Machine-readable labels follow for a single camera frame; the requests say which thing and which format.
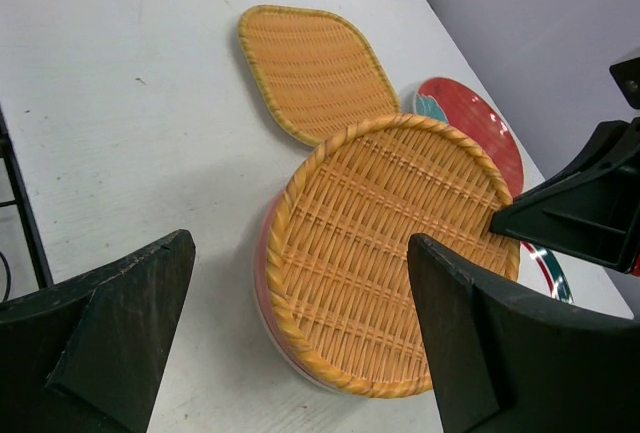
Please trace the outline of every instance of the wicker basket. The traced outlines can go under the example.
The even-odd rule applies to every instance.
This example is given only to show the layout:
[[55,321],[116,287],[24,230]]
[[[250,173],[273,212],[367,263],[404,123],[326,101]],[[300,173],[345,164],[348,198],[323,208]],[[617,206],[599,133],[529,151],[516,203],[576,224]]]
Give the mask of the wicker basket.
[[371,46],[327,11],[256,6],[238,26],[275,120],[310,145],[367,118],[400,113],[400,101]]
[[399,115],[342,130],[298,168],[273,213],[262,310],[274,336],[325,385],[383,398],[429,389],[409,236],[427,233],[516,280],[518,242],[488,231],[510,202],[483,150],[445,123]]

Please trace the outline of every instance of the white table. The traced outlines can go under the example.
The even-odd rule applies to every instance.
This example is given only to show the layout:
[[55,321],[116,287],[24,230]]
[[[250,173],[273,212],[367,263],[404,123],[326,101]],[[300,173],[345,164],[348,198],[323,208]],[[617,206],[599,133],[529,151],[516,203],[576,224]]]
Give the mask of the white table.
[[[259,221],[309,150],[270,118],[236,37],[260,3],[322,8],[371,42],[408,101],[430,76],[490,101],[422,0],[0,0],[0,102],[54,279],[177,229],[196,265],[150,431],[441,431],[431,392],[325,393],[254,309]],[[524,153],[525,188],[542,178]],[[631,317],[605,272],[558,255],[580,306]]]

